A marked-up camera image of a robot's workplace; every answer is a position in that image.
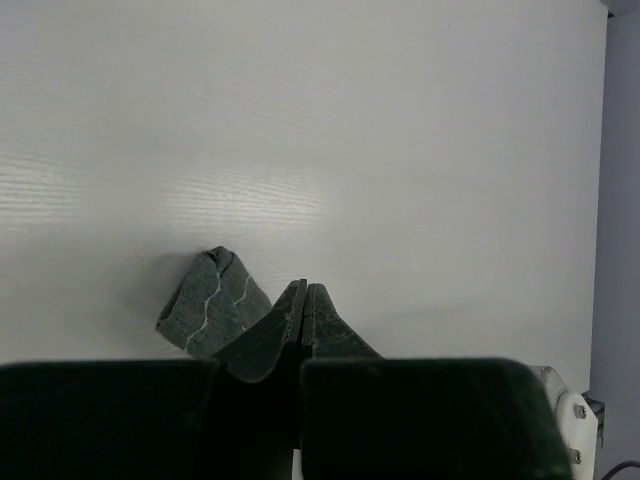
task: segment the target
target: black cable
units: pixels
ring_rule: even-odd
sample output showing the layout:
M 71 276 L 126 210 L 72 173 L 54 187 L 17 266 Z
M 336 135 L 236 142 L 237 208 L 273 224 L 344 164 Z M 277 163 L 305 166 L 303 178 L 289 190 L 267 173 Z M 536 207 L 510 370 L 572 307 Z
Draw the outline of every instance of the black cable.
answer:
M 609 470 L 607 474 L 604 477 L 602 477 L 602 480 L 611 480 L 618 472 L 621 472 L 625 468 L 631 468 L 631 467 L 640 468 L 640 462 L 629 460 L 626 462 L 619 463 L 618 465 L 613 467 L 611 470 Z

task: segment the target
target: gray wall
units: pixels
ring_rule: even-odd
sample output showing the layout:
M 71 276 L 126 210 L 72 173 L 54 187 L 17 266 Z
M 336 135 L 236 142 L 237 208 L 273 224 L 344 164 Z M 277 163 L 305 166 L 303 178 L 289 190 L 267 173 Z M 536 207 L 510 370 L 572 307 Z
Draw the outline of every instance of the gray wall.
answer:
M 607 409 L 600 473 L 640 460 L 640 12 L 610 20 L 605 71 L 591 369 Z
M 602 2 L 617 16 L 640 10 L 640 0 L 607 0 Z

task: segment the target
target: folded green cloth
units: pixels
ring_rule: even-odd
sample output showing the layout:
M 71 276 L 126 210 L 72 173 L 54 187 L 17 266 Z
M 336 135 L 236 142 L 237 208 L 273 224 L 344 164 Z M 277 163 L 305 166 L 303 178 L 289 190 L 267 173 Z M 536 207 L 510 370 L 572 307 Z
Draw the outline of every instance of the folded green cloth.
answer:
M 164 307 L 156 330 L 195 358 L 209 358 L 271 310 L 269 297 L 224 247 L 199 254 Z

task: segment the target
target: metal screw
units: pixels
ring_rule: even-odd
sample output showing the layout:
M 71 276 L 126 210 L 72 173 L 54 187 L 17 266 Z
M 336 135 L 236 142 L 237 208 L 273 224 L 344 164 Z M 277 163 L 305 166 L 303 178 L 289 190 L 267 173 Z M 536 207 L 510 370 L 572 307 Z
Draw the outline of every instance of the metal screw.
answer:
M 582 418 L 583 420 L 587 418 L 587 409 L 584 408 L 582 405 L 579 405 L 579 404 L 574 405 L 573 413 L 576 415 L 576 417 Z
M 576 450 L 575 448 L 569 449 L 569 458 L 574 465 L 580 465 L 582 463 L 582 454 L 580 450 Z

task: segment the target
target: white stitching line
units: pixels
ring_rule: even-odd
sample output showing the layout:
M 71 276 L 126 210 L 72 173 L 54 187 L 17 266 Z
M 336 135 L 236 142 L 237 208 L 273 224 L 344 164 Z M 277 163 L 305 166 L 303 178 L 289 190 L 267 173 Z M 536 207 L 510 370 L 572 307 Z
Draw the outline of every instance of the white stitching line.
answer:
M 209 302 L 213 297 L 215 297 L 217 294 L 220 293 L 220 290 L 222 290 L 222 281 L 220 280 L 220 272 L 216 272 L 216 277 L 218 278 L 218 288 L 216 288 L 216 291 L 213 292 L 213 295 L 211 295 L 209 298 L 207 298 L 204 301 L 204 320 L 202 321 L 202 325 L 200 325 L 200 328 L 187 337 L 187 343 L 184 345 L 185 350 L 187 349 L 187 347 L 189 346 L 193 338 L 198 333 L 202 332 L 205 328 L 209 326 L 209 313 L 208 313 Z

